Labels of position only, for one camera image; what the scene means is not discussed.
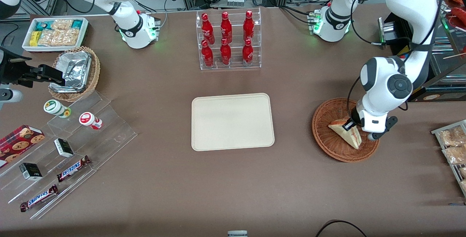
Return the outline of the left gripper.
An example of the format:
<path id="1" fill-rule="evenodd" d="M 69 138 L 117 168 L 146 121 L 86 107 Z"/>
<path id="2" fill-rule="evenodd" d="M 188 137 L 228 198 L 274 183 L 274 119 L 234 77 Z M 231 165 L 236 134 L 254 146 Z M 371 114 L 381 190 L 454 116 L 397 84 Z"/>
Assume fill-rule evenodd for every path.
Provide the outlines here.
<path id="1" fill-rule="evenodd" d="M 368 133 L 381 134 L 386 131 L 387 111 L 376 111 L 375 115 L 366 109 L 356 110 L 359 119 L 348 119 L 344 124 L 345 131 L 360 126 Z"/>

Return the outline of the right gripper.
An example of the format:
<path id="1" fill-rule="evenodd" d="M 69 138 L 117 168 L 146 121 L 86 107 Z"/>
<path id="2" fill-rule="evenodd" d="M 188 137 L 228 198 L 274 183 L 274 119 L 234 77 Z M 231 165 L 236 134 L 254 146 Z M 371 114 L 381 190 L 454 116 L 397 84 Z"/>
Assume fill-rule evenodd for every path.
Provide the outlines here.
<path id="1" fill-rule="evenodd" d="M 24 74 L 30 73 L 32 67 L 26 64 L 26 61 L 32 58 L 15 54 L 6 48 L 1 47 L 1 67 L 0 79 L 1 84 L 13 84 L 33 88 L 33 81 L 22 81 Z M 62 75 L 63 72 L 47 65 L 39 65 L 36 69 L 37 74 L 35 82 L 53 83 L 59 86 L 65 86 L 66 82 L 63 78 L 52 78 L 46 75 Z"/>

